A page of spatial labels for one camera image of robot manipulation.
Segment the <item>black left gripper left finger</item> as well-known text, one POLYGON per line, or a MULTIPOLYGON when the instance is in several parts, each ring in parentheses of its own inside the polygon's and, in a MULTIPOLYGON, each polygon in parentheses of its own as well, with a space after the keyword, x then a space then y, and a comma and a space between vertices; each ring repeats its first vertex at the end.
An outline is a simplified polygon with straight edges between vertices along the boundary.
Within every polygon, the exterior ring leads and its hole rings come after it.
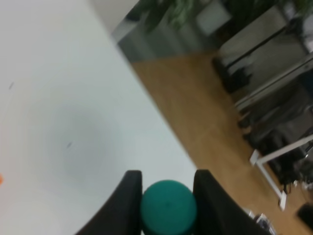
POLYGON ((142 172, 128 170, 109 199, 78 235, 141 234, 142 172))

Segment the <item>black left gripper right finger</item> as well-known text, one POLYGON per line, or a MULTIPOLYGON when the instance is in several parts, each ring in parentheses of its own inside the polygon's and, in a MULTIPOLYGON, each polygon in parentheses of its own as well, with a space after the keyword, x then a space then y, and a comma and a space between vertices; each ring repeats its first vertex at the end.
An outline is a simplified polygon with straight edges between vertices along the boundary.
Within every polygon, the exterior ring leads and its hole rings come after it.
POLYGON ((209 170, 197 170, 193 195, 197 203, 195 235, 268 235, 228 195, 209 170))

